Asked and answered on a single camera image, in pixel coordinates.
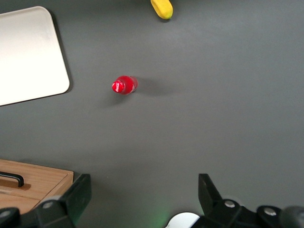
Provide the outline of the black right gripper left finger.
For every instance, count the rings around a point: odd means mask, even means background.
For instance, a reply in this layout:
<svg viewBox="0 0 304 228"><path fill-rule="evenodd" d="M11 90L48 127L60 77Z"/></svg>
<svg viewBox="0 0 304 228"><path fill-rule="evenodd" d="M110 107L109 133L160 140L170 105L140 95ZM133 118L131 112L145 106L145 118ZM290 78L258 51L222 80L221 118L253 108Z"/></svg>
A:
<svg viewBox="0 0 304 228"><path fill-rule="evenodd" d="M48 199L36 209L39 228L75 228L92 196L90 174L81 174L58 199Z"/></svg>

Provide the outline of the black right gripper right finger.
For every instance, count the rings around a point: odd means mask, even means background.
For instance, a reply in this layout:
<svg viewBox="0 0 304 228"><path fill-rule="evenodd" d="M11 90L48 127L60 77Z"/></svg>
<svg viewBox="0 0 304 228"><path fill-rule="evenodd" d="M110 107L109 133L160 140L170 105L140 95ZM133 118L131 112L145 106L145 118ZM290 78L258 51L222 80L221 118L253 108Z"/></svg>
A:
<svg viewBox="0 0 304 228"><path fill-rule="evenodd" d="M242 207L232 199L221 197L208 174L199 175L198 197L204 215L199 228L245 228L240 221Z"/></svg>

